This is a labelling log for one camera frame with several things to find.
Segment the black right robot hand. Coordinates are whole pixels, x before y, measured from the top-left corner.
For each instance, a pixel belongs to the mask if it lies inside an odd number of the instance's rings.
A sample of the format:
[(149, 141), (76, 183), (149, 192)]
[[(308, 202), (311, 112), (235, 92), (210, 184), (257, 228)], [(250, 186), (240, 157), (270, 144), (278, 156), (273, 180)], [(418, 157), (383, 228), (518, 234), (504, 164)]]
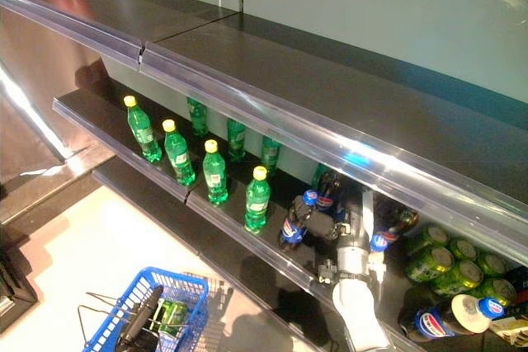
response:
[(327, 241), (338, 239), (340, 236), (349, 237), (353, 246), (369, 251), (374, 229), (373, 191), (362, 188), (349, 190), (338, 203), (342, 209), (342, 218), (339, 221), (316, 212), (304, 222), (305, 227), (315, 237)]

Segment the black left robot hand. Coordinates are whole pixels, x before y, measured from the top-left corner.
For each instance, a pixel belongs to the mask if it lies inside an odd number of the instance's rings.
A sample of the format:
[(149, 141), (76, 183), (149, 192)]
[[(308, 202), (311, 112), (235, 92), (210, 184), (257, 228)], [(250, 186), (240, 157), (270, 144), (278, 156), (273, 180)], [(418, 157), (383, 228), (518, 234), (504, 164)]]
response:
[(148, 319), (155, 313), (158, 300), (163, 292), (163, 286), (155, 287), (150, 296), (139, 305), (139, 309), (129, 322), (123, 327), (120, 337), (115, 345), (115, 351), (155, 351), (158, 337), (144, 326)]

